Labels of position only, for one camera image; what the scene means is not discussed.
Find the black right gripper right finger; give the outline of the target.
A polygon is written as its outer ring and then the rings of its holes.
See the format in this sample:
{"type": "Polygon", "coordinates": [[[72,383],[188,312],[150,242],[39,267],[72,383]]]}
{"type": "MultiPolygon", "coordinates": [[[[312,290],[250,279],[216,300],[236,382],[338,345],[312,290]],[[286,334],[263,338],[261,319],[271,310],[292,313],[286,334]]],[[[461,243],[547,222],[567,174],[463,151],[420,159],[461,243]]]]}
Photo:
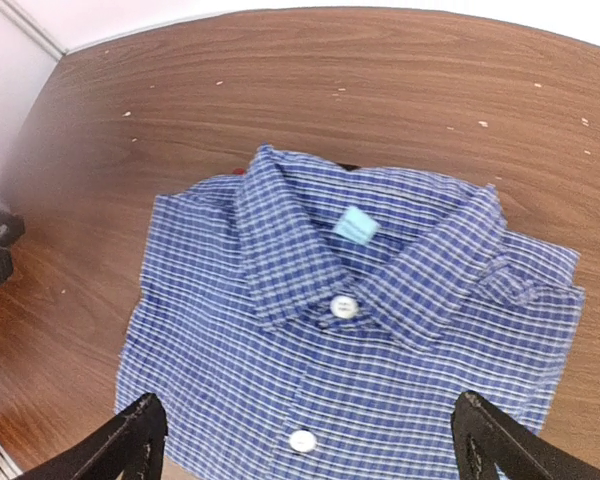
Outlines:
{"type": "Polygon", "coordinates": [[[461,479],[600,479],[600,469],[542,440],[475,391],[451,415],[461,479]]]}

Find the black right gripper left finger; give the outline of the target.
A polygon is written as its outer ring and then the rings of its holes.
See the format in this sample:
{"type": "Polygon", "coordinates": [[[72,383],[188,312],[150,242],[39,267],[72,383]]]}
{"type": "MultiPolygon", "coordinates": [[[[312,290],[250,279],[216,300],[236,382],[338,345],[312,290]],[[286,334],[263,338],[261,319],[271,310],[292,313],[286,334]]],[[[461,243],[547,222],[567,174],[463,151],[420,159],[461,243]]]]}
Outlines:
{"type": "Polygon", "coordinates": [[[159,479],[168,434],[158,397],[145,393],[72,448],[22,479],[159,479]]]}

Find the blue small-check long sleeve shirt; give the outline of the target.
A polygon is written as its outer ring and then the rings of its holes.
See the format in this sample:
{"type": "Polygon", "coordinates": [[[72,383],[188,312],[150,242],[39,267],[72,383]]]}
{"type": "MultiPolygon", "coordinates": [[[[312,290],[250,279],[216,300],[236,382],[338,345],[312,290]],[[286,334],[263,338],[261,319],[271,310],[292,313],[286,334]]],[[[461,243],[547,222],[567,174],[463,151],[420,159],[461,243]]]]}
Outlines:
{"type": "Polygon", "coordinates": [[[578,260],[493,186],[266,145],[156,198],[116,405],[156,394],[200,479],[454,479],[461,392],[542,428],[578,260]]]}

